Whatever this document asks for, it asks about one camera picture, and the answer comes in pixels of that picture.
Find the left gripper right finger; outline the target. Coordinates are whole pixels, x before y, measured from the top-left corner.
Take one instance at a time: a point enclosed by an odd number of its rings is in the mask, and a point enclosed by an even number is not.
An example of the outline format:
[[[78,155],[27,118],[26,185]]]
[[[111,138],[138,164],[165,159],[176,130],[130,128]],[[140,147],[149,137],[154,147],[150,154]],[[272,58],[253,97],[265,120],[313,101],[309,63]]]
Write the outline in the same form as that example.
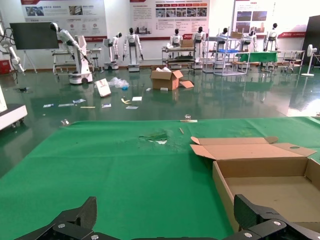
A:
[[[234,217],[241,231],[227,240],[318,240],[316,231],[288,221],[270,207],[256,205],[244,195],[234,196]]]

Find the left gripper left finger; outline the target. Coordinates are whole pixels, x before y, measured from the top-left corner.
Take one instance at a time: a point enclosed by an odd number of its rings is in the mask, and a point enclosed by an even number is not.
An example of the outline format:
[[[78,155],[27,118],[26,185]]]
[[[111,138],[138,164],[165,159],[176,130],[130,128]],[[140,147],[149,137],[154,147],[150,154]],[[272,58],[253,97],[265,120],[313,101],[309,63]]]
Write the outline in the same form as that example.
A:
[[[80,207],[62,211],[48,225],[18,237],[19,240],[109,240],[93,230],[98,216],[97,198],[90,196]]]

